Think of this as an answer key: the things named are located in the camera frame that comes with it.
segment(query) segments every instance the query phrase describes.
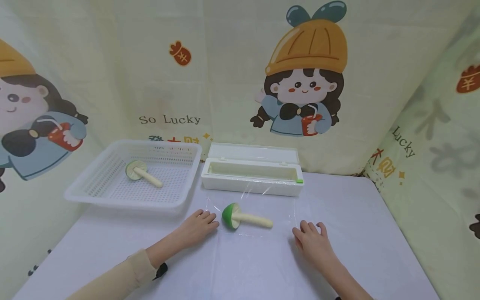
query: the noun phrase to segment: cartoon girl face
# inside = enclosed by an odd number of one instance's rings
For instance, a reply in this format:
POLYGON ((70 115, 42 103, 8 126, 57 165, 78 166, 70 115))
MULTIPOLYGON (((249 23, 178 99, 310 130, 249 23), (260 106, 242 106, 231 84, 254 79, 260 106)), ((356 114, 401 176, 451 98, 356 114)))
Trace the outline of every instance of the cartoon girl face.
POLYGON ((277 94, 280 102, 302 105, 320 102, 328 92, 333 92, 336 88, 337 83, 328 82, 320 75, 319 69, 314 70, 312 77, 306 76, 303 69, 295 69, 289 78, 270 86, 271 92, 277 94))
POLYGON ((0 136, 19 129, 48 111, 48 89, 8 84, 0 78, 0 136))

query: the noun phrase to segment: cling film dispenser box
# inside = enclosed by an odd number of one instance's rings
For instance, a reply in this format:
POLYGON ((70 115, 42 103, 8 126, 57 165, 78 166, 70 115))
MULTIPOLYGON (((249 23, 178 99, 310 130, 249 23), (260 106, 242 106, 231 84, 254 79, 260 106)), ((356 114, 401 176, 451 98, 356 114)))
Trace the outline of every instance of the cling film dispenser box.
POLYGON ((212 143, 202 183, 211 190, 297 197, 303 175, 297 149, 212 143))

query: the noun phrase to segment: fabric backdrop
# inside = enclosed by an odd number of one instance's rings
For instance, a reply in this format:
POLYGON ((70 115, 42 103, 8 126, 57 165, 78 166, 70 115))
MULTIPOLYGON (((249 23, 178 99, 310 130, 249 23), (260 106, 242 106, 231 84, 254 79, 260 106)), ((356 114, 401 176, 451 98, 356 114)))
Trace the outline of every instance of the fabric backdrop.
POLYGON ((88 117, 52 171, 0 174, 0 299, 75 222, 62 192, 117 139, 200 143, 203 159, 212 141, 295 147, 305 171, 360 173, 475 1, 327 2, 0 0, 0 39, 88 117))
POLYGON ((480 7, 365 169, 442 299, 480 295, 479 25, 480 7))

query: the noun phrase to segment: table surface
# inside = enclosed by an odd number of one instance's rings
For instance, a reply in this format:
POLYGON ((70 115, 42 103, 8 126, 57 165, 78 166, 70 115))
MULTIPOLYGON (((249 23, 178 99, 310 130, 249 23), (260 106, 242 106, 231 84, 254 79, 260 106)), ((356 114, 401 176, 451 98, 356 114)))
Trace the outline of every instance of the table surface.
POLYGON ((64 300, 193 211, 220 215, 231 202, 265 216, 272 229, 221 224, 205 243, 169 261, 168 272, 128 299, 334 300, 336 293, 297 253, 291 229, 323 221, 339 259, 376 299, 438 299, 374 184, 366 178, 304 173, 300 197, 206 190, 199 166, 176 216, 90 206, 13 300, 64 300))

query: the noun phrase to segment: toy mushroom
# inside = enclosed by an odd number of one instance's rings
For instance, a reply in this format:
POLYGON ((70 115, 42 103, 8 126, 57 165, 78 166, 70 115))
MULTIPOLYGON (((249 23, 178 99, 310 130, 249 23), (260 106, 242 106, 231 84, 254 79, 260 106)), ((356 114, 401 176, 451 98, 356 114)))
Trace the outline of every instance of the toy mushroom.
POLYGON ((125 168, 125 173, 131 180, 145 178, 149 183, 155 185, 156 187, 163 187, 163 182, 147 173, 147 164, 141 160, 134 160, 130 162, 125 168))
POLYGON ((237 229, 240 226, 241 221, 267 228, 273 227, 273 222, 269 219, 260 216, 242 214, 238 203, 232 203, 227 206, 222 212, 222 219, 231 229, 237 229))

